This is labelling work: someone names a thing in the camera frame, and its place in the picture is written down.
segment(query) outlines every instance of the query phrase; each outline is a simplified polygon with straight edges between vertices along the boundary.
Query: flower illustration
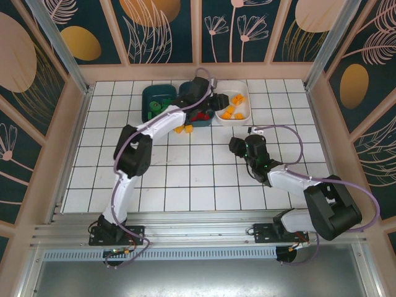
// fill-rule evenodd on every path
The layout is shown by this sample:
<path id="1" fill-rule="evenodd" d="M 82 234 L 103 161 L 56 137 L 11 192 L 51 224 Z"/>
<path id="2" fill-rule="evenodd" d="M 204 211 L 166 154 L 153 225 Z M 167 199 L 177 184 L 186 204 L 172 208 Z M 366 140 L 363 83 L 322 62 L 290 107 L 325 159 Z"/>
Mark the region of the flower illustration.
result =
<path id="1" fill-rule="evenodd" d="M 254 1 L 254 0 L 231 0 L 231 4 L 236 7 L 236 8 L 240 8 L 243 6 L 259 6 L 259 5 L 264 5 L 264 4 L 268 4 L 271 3 L 272 0 L 258 0 L 258 1 Z"/>
<path id="2" fill-rule="evenodd" d="M 252 40 L 260 40 L 268 37 L 268 30 L 264 30 L 267 26 L 263 17 L 251 17 L 246 23 L 246 15 L 238 17 L 238 30 L 241 35 L 242 49 L 241 49 L 241 62 L 243 62 L 243 47 L 245 42 Z"/>
<path id="3" fill-rule="evenodd" d="M 10 125 L 9 132 L 4 123 L 0 124 L 0 159 L 9 161 L 12 159 L 12 151 L 17 141 L 18 130 Z"/>
<path id="4" fill-rule="evenodd" d="M 223 34 L 228 32 L 229 28 L 226 26 L 227 22 L 224 19 L 224 15 L 222 17 L 211 17 L 205 18 L 205 25 L 210 34 L 210 41 L 212 42 L 212 52 L 213 58 L 215 59 L 215 63 L 217 63 L 215 47 L 213 45 L 213 36 L 216 34 Z"/>

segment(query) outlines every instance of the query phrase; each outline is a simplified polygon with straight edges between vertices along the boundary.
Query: orange circle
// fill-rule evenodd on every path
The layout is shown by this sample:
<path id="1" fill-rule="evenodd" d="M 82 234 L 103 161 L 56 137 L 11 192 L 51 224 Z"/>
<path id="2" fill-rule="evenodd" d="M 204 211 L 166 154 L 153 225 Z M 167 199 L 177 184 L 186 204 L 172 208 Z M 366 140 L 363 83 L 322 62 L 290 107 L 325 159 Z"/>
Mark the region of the orange circle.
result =
<path id="1" fill-rule="evenodd" d="M 161 11 L 169 23 L 178 16 L 180 11 L 180 0 L 119 0 L 119 3 L 131 20 L 144 27 L 163 25 Z"/>

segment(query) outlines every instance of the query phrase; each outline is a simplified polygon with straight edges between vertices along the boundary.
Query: white tile floor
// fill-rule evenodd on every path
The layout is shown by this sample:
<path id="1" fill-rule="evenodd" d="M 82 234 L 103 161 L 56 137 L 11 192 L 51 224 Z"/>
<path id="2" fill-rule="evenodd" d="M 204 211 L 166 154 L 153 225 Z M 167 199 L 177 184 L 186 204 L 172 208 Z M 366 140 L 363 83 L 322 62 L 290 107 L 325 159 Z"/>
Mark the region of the white tile floor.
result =
<path id="1" fill-rule="evenodd" d="M 113 153 L 121 129 L 141 124 L 141 94 L 152 84 L 178 87 L 185 80 L 98 82 L 75 158 L 64 213 L 102 212 L 114 184 Z M 285 124 L 304 142 L 304 158 L 292 168 L 328 176 L 324 154 L 301 80 L 244 80 L 249 87 L 252 123 Z M 295 161 L 298 140 L 286 129 L 265 130 L 267 150 L 282 162 Z M 244 160 L 228 150 L 231 137 L 245 138 L 248 127 L 196 128 L 192 134 L 171 131 L 156 140 L 151 167 L 130 198 L 130 212 L 254 210 L 306 207 L 287 192 L 263 187 L 246 172 Z"/>

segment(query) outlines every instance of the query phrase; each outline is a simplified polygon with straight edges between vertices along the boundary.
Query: purple cable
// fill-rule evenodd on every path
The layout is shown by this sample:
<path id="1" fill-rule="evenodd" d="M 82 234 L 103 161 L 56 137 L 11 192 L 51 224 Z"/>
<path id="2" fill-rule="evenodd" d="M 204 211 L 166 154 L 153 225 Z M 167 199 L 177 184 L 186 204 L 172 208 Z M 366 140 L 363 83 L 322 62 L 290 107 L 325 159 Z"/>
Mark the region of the purple cable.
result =
<path id="1" fill-rule="evenodd" d="M 280 127 L 280 128 L 285 128 L 288 129 L 290 131 L 292 131 L 298 138 L 298 142 L 299 142 L 299 146 L 301 148 L 300 154 L 298 156 L 297 161 L 292 162 L 292 163 L 286 163 L 285 164 L 285 169 L 287 170 L 287 172 L 289 172 L 290 174 L 297 176 L 298 178 L 304 178 L 304 179 L 308 179 L 308 180 L 312 180 L 312 181 L 318 181 L 318 182 L 322 182 L 322 183 L 334 183 L 334 184 L 343 184 L 345 186 L 351 186 L 354 187 L 355 189 L 359 189 L 360 191 L 364 192 L 367 196 L 369 196 L 369 198 L 372 200 L 372 202 L 374 203 L 375 207 L 376 207 L 376 214 L 374 216 L 374 218 L 372 218 L 372 220 L 367 223 L 366 225 L 362 226 L 362 227 L 358 227 L 355 229 L 349 229 L 346 232 L 361 232 L 367 228 L 370 228 L 371 226 L 373 226 L 373 224 L 375 224 L 379 218 L 379 214 L 380 214 L 380 207 L 378 204 L 377 199 L 374 197 L 374 195 L 372 195 L 369 191 L 367 191 L 365 188 L 357 185 L 357 184 L 353 184 L 350 183 L 349 181 L 339 181 L 337 179 L 327 179 L 327 178 L 313 178 L 312 176 L 306 176 L 303 174 L 299 174 L 297 172 L 291 171 L 288 168 L 288 165 L 293 165 L 293 164 L 297 164 L 301 158 L 303 157 L 303 140 L 301 139 L 301 137 L 298 135 L 298 133 L 293 130 L 292 128 L 288 127 L 288 126 L 284 126 L 284 125 L 270 125 L 270 126 L 265 126 L 265 127 L 256 127 L 257 130 L 265 130 L 265 129 L 270 129 L 270 128 L 276 128 L 276 127 Z"/>
<path id="2" fill-rule="evenodd" d="M 206 70 L 206 69 L 203 68 L 203 67 L 200 67 L 200 68 L 197 68 L 197 69 L 196 69 L 196 76 L 197 76 L 198 71 L 200 71 L 200 70 L 206 72 L 206 74 L 208 75 L 208 81 L 209 81 L 208 89 L 206 90 L 204 96 L 203 96 L 200 100 L 198 100 L 197 102 L 195 102 L 195 103 L 192 104 L 192 105 L 189 105 L 189 106 L 186 106 L 186 107 L 183 107 L 183 108 L 178 108 L 178 109 L 175 109 L 175 110 L 170 111 L 169 113 L 164 113 L 164 114 L 159 115 L 158 117 L 153 118 L 153 120 L 152 120 L 151 123 L 147 124 L 147 126 L 143 127 L 142 129 L 137 130 L 135 133 L 133 133 L 133 134 L 125 141 L 125 143 L 123 144 L 123 146 L 122 146 L 121 149 L 119 150 L 119 152 L 118 152 L 118 154 L 117 154 L 117 156 L 116 156 L 116 158 L 115 158 L 115 160 L 114 160 L 113 171 L 114 171 L 114 173 L 115 173 L 116 175 L 118 175 L 118 180 L 117 180 L 116 185 L 114 186 L 113 193 L 111 194 L 111 214 L 112 214 L 113 219 L 114 219 L 114 221 L 116 222 L 117 226 L 119 226 L 119 227 L 120 227 L 122 230 L 124 230 L 127 234 L 129 234 L 129 235 L 131 235 L 131 236 L 133 236 L 133 237 L 135 237 L 135 238 L 139 238 L 139 239 L 142 239 L 142 240 L 146 241 L 146 242 L 147 242 L 147 245 L 146 245 L 140 252 L 138 252 L 132 259 L 130 259 L 130 260 L 128 260 L 128 261 L 124 261 L 123 263 L 119 264 L 118 266 L 110 266 L 109 263 L 108 263 L 108 261 L 107 261 L 108 258 L 109 258 L 110 256 L 106 257 L 106 258 L 105 258 L 105 264 L 107 265 L 107 268 L 112 267 L 112 268 L 114 268 L 114 269 L 117 269 L 117 267 L 121 268 L 121 267 L 123 267 L 123 266 L 126 266 L 126 265 L 130 264 L 130 263 L 133 262 L 136 258 L 138 258 L 146 249 L 148 249 L 149 246 L 151 245 L 151 242 L 150 242 L 150 240 L 149 240 L 148 238 L 143 237 L 143 236 L 140 236 L 140 235 L 138 235 L 138 234 L 136 234 L 136 233 L 134 233 L 134 232 L 128 230 L 128 229 L 125 228 L 124 226 L 122 226 L 122 224 L 121 224 L 121 223 L 118 221 L 118 219 L 117 219 L 116 213 L 114 212 L 114 199 L 115 199 L 115 196 L 116 196 L 116 193 L 117 193 L 117 189 L 118 189 L 118 187 L 119 187 L 119 184 L 121 183 L 121 177 L 122 177 L 122 176 L 121 176 L 121 173 L 118 173 L 118 171 L 117 171 L 117 166 L 118 166 L 119 159 L 121 158 L 121 155 L 123 154 L 125 148 L 129 145 L 129 143 L 132 141 L 132 139 L 135 138 L 137 135 L 139 135 L 141 132 L 147 130 L 147 129 L 148 129 L 149 127 L 151 127 L 153 124 L 155 124 L 156 122 L 158 122 L 159 120 L 163 119 L 163 118 L 166 117 L 166 116 L 169 116 L 169 115 L 171 115 L 171 114 L 173 114 L 173 113 L 177 113 L 178 111 L 184 111 L 184 110 L 189 110 L 189 109 L 191 109 L 191 108 L 194 108 L 195 106 L 197 106 L 197 105 L 199 105 L 201 102 L 203 102 L 203 101 L 206 99 L 206 97 L 208 97 L 208 96 L 210 95 L 210 93 L 212 92 L 212 89 L 211 89 L 211 80 L 212 80 L 212 78 L 211 78 L 211 76 L 210 76 L 209 71 Z"/>
<path id="3" fill-rule="evenodd" d="M 285 264 L 285 265 L 289 265 L 289 266 L 298 266 L 301 264 L 308 263 L 308 262 L 312 261 L 313 259 L 315 259 L 315 257 L 317 256 L 317 254 L 319 252 L 319 234 L 315 233 L 315 235 L 316 235 L 316 250 L 315 250 L 315 253 L 311 257 L 309 257 L 308 259 L 303 260 L 301 262 L 297 262 L 297 263 L 281 262 L 281 264 Z"/>

